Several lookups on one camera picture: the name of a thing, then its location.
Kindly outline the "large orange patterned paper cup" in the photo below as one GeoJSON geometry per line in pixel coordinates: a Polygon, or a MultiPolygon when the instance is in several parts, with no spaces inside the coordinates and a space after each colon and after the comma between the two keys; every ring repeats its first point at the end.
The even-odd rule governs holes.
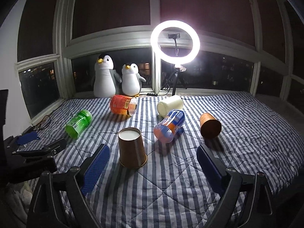
{"type": "Polygon", "coordinates": [[[128,169],[141,168],[147,162],[141,131],[124,128],[118,133],[120,163],[128,169]]]}

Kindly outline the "small orange paper cup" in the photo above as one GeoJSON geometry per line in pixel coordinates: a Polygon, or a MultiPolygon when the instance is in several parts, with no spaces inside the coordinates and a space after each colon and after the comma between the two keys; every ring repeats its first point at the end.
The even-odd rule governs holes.
{"type": "Polygon", "coordinates": [[[200,133],[205,139],[216,138],[222,130],[222,124],[211,114],[204,113],[200,116],[200,133]]]}

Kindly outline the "green plastic cup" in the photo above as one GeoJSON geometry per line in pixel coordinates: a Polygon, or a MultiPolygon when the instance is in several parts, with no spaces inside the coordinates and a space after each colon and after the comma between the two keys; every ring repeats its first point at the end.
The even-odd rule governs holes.
{"type": "Polygon", "coordinates": [[[65,132],[72,139],[77,139],[91,124],[92,114],[88,110],[79,111],[65,126],[65,132]]]}

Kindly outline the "white plastic cup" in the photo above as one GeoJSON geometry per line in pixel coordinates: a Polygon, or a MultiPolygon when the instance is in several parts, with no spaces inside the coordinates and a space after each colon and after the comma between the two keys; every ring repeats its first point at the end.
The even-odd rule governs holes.
{"type": "Polygon", "coordinates": [[[166,117],[174,109],[183,109],[183,101],[179,95],[167,97],[157,103],[157,111],[162,117],[166,117]]]}

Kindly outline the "blue white striped quilt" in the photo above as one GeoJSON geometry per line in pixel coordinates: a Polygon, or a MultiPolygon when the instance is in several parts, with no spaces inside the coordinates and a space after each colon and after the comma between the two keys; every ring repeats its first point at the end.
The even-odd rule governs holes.
{"type": "Polygon", "coordinates": [[[59,172],[80,165],[101,144],[110,148],[107,168],[88,201],[103,227],[203,227],[219,195],[214,193],[197,161],[196,150],[207,145],[215,157],[244,174],[262,171],[273,194],[287,188],[303,165],[303,139],[278,113],[249,93],[184,96],[185,123],[169,144],[160,143],[153,129],[162,118],[160,97],[141,97],[131,117],[110,110],[108,98],[71,99],[51,114],[38,140],[26,145],[37,150],[66,137],[65,125],[81,110],[92,123],[56,157],[59,172]],[[222,124],[220,134],[205,139],[200,116],[211,114],[222,124]],[[147,162],[136,170],[120,164],[118,133],[135,127],[142,133],[147,162]]]}

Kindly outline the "large penguin plush toy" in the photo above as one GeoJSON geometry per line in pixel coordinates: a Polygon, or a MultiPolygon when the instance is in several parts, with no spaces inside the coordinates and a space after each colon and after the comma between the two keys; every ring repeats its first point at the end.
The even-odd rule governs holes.
{"type": "Polygon", "coordinates": [[[93,94],[97,98],[111,98],[120,93],[121,76],[114,69],[112,58],[100,54],[94,65],[93,94]]]}

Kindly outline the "black power strip on sill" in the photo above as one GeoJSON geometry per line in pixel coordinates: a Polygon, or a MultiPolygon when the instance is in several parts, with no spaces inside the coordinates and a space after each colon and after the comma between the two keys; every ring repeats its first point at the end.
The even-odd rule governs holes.
{"type": "Polygon", "coordinates": [[[154,97],[158,96],[158,94],[155,94],[155,93],[147,93],[146,95],[147,96],[154,96],[154,97]]]}

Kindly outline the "small penguin plush toy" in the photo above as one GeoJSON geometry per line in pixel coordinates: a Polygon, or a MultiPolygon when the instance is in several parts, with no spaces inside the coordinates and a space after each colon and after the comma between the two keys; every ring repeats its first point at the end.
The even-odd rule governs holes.
{"type": "Polygon", "coordinates": [[[146,79],[139,74],[135,63],[122,67],[122,92],[127,96],[138,96],[141,92],[142,83],[146,79]]]}

